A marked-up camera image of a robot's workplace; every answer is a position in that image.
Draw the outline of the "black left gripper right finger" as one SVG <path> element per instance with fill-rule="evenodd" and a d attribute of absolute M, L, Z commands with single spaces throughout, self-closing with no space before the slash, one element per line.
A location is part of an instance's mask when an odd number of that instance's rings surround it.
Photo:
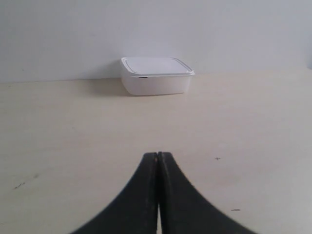
<path fill-rule="evenodd" d="M 169 152 L 158 155 L 158 202 L 164 234 L 242 234 L 244 227 L 208 202 Z"/>

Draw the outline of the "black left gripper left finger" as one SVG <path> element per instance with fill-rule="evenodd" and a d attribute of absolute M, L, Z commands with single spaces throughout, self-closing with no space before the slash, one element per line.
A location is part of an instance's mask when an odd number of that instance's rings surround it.
<path fill-rule="evenodd" d="M 145 153 L 116 198 L 75 234 L 155 234 L 158 219 L 157 153 Z"/>

